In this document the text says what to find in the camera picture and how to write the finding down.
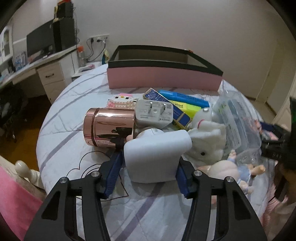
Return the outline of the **clear plastic lidded box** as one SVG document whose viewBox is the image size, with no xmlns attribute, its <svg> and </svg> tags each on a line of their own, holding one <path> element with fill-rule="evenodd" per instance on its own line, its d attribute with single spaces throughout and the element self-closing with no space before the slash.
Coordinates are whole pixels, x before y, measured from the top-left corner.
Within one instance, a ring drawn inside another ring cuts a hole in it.
<svg viewBox="0 0 296 241">
<path fill-rule="evenodd" d="M 235 150 L 238 164 L 261 164 L 261 138 L 242 94 L 225 90 L 213 106 L 218 122 L 225 125 L 226 145 L 223 156 Z"/>
</svg>

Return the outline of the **white plush bunny toy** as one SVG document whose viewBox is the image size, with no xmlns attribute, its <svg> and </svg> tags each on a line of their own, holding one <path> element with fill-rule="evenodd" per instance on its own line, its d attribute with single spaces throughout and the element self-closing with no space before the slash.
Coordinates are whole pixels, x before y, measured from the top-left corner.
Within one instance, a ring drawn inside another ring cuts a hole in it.
<svg viewBox="0 0 296 241">
<path fill-rule="evenodd" d="M 198 166 L 213 165 L 223 157 L 226 145 L 226 127 L 218 123 L 212 108 L 203 108 L 195 113 L 188 134 L 192 147 L 184 156 Z"/>
</svg>

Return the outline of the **white rounded plastic device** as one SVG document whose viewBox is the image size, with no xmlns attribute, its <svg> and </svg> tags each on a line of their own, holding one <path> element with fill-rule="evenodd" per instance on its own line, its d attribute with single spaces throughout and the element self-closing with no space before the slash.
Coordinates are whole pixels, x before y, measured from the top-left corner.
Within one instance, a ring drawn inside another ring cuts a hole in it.
<svg viewBox="0 0 296 241">
<path fill-rule="evenodd" d="M 127 173 L 135 183 L 175 180 L 179 159 L 192 148 L 186 130 L 163 132 L 150 128 L 126 142 L 124 157 Z"/>
</svg>

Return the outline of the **rose gold metal can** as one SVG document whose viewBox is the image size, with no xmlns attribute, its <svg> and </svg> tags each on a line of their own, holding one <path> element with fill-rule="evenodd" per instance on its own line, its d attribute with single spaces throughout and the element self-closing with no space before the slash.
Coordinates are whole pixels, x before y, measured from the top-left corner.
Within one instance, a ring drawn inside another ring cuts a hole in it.
<svg viewBox="0 0 296 241">
<path fill-rule="evenodd" d="M 133 109 L 91 108 L 84 117 L 84 140 L 90 146 L 113 148 L 133 135 L 134 125 Z"/>
</svg>

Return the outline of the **white power adapter plug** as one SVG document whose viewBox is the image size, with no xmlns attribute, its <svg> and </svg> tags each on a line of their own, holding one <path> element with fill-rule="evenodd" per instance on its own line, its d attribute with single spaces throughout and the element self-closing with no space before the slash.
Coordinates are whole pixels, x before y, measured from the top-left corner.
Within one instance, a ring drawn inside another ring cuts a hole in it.
<svg viewBox="0 0 296 241">
<path fill-rule="evenodd" d="M 135 124 L 163 129 L 173 122 L 173 110 L 170 102 L 140 99 L 135 106 Z"/>
</svg>

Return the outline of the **pink white block owl figure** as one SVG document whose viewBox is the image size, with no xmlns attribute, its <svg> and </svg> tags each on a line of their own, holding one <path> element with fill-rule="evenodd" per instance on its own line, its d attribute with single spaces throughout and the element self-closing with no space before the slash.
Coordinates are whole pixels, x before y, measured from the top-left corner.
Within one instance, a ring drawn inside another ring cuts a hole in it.
<svg viewBox="0 0 296 241">
<path fill-rule="evenodd" d="M 132 94 L 121 93 L 111 97 L 107 101 L 107 108 L 119 108 L 119 109 L 135 109 L 138 98 Z"/>
</svg>

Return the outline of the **pink blanket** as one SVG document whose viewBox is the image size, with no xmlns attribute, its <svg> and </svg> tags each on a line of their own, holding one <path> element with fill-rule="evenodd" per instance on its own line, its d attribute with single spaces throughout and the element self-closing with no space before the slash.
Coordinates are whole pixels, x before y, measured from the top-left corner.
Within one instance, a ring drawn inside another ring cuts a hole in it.
<svg viewBox="0 0 296 241">
<path fill-rule="evenodd" d="M 1 216 L 19 240 L 23 240 L 42 204 L 1 168 Z"/>
</svg>

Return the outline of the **white striped bed sheet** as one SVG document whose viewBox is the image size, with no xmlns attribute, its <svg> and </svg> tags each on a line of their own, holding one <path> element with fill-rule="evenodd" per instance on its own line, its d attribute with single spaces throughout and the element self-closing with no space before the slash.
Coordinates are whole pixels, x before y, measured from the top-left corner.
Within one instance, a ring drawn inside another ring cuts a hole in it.
<svg viewBox="0 0 296 241">
<path fill-rule="evenodd" d="M 37 141 L 37 160 L 46 192 L 61 177 L 79 179 L 109 160 L 112 149 L 86 144 L 83 120 L 90 108 L 103 108 L 119 94 L 141 98 L 146 88 L 110 89 L 102 65 L 68 85 L 52 104 Z M 122 169 L 116 188 L 102 209 L 112 240 L 181 240 L 191 200 L 177 182 L 137 184 Z"/>
</svg>

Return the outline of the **blue highlighter marker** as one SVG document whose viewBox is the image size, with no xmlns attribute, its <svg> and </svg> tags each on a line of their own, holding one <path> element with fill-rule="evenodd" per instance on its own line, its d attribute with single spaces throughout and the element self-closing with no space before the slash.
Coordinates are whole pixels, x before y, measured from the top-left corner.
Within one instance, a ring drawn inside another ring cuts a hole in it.
<svg viewBox="0 0 296 241">
<path fill-rule="evenodd" d="M 197 98 L 197 97 L 189 96 L 186 94 L 172 92 L 172 91 L 168 91 L 168 90 L 159 90 L 159 94 L 168 100 L 184 102 L 187 104 L 199 106 L 201 108 L 209 108 L 210 107 L 210 104 L 208 101 Z"/>
</svg>

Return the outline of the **clear bottle orange cap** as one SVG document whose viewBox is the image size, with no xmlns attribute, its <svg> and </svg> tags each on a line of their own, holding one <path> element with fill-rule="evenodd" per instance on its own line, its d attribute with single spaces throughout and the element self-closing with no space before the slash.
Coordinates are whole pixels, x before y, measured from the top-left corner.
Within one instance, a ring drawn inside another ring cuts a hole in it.
<svg viewBox="0 0 296 241">
<path fill-rule="evenodd" d="M 78 55 L 79 67 L 85 67 L 86 59 L 85 59 L 85 52 L 84 52 L 83 46 L 81 45 L 77 46 L 77 55 Z"/>
</svg>

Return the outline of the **white glass-door hutch cabinet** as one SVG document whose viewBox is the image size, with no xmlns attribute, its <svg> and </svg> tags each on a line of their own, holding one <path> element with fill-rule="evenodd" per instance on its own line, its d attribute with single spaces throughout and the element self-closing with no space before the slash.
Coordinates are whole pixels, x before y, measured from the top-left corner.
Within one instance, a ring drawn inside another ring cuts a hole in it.
<svg viewBox="0 0 296 241">
<path fill-rule="evenodd" d="M 1 32 L 1 64 L 13 57 L 12 26 L 5 26 Z"/>
</svg>

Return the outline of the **black computer tower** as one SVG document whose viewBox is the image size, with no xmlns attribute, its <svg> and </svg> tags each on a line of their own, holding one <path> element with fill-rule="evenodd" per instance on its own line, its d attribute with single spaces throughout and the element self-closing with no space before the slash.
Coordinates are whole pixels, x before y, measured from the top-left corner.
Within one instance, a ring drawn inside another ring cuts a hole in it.
<svg viewBox="0 0 296 241">
<path fill-rule="evenodd" d="M 74 18 L 63 18 L 53 23 L 55 51 L 61 52 L 76 45 Z"/>
</svg>

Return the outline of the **black upper speaker box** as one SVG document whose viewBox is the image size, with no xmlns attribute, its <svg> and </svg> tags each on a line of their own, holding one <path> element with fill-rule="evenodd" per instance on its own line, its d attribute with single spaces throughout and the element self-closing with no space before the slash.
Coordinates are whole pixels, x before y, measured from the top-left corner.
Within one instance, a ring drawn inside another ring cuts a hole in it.
<svg viewBox="0 0 296 241">
<path fill-rule="evenodd" d="M 56 17 L 57 18 L 73 18 L 73 3 L 72 1 L 60 1 L 57 3 Z"/>
</svg>

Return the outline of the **white bed post knob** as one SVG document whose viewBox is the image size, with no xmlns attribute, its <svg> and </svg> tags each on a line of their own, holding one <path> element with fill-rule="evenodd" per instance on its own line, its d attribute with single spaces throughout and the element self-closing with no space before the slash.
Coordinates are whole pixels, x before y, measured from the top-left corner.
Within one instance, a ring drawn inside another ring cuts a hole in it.
<svg viewBox="0 0 296 241">
<path fill-rule="evenodd" d="M 20 177 L 25 178 L 34 186 L 44 189 L 39 171 L 30 169 L 27 164 L 21 160 L 16 161 L 15 170 Z"/>
</svg>

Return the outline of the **white wall power strip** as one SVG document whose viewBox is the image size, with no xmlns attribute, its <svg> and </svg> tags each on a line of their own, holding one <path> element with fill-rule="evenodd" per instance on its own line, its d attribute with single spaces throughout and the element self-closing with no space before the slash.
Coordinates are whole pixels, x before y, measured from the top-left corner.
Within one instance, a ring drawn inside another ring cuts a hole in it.
<svg viewBox="0 0 296 241">
<path fill-rule="evenodd" d="M 91 36 L 90 39 L 95 42 L 106 42 L 109 39 L 109 34 Z"/>
</svg>

